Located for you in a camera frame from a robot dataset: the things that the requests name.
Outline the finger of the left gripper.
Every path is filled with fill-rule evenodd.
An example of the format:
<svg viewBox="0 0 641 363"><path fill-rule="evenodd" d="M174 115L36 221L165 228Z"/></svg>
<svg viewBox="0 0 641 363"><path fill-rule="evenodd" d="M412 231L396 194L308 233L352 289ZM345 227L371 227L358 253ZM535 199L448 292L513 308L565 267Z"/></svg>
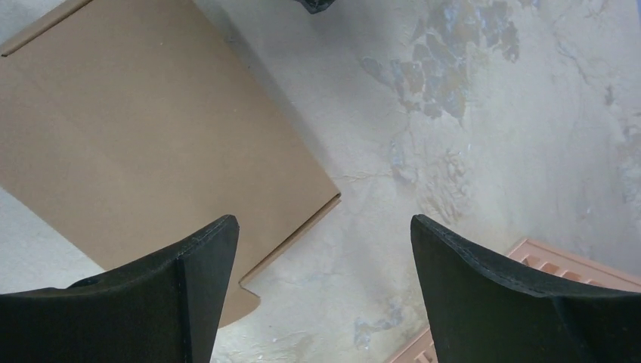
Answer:
<svg viewBox="0 0 641 363"><path fill-rule="evenodd" d="M296 0L309 14L318 14L328 9L335 0Z"/></svg>

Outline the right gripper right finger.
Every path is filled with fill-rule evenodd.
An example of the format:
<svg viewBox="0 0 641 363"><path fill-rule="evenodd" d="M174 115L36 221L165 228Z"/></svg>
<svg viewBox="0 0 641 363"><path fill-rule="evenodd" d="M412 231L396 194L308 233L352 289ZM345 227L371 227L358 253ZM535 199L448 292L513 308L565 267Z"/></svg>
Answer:
<svg viewBox="0 0 641 363"><path fill-rule="evenodd" d="M542 278L424 215L410 239L439 362L640 360L640 292L534 288Z"/></svg>

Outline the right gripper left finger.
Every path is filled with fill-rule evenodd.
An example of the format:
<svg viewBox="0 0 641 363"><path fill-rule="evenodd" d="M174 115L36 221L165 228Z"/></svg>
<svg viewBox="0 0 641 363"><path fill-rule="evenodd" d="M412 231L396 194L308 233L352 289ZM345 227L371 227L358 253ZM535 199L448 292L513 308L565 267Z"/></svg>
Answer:
<svg viewBox="0 0 641 363"><path fill-rule="evenodd" d="M222 216L133 262L1 297L3 362L208 362L237 251Z"/></svg>

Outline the orange plastic file organizer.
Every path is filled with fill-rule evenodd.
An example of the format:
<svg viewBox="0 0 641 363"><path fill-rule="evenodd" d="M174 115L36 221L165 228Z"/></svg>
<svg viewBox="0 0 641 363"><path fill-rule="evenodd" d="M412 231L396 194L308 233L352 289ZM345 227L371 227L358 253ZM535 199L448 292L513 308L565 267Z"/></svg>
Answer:
<svg viewBox="0 0 641 363"><path fill-rule="evenodd" d="M506 258L519 265L529 277L542 278L534 288L557 284L554 291L572 286L577 289L640 292L640 278L591 259L559 249L539 240L525 238L506 251ZM430 327L409 339L388 362L437 362L437 352Z"/></svg>

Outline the brown cardboard box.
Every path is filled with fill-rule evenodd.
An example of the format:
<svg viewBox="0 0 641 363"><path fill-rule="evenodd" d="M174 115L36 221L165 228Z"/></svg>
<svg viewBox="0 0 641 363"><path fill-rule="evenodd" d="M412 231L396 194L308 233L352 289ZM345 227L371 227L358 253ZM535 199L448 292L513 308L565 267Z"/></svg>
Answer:
<svg viewBox="0 0 641 363"><path fill-rule="evenodd" d="M221 326L340 198L192 1L66 1L7 40L1 185L106 270L235 216Z"/></svg>

